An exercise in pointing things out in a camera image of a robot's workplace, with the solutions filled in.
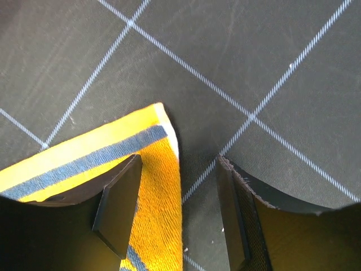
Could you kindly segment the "yellow and blue towel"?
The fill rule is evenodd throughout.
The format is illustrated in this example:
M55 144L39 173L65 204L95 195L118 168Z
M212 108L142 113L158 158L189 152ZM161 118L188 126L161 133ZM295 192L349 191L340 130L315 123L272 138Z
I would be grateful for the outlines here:
M42 202L109 171L131 155L142 174L126 258L119 270L181 270L178 141L161 103L1 170L1 197Z

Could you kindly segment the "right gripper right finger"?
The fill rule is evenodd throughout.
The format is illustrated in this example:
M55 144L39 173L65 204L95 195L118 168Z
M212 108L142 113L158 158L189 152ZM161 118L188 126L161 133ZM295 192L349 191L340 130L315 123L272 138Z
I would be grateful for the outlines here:
M231 270L359 270L360 204L327 208L290 196L224 156L217 190Z

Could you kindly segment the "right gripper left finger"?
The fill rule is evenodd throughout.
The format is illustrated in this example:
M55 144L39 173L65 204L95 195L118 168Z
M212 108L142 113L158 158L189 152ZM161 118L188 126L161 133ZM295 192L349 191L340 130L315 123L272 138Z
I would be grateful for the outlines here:
M42 202L1 197L1 269L119 270L141 174L135 154Z

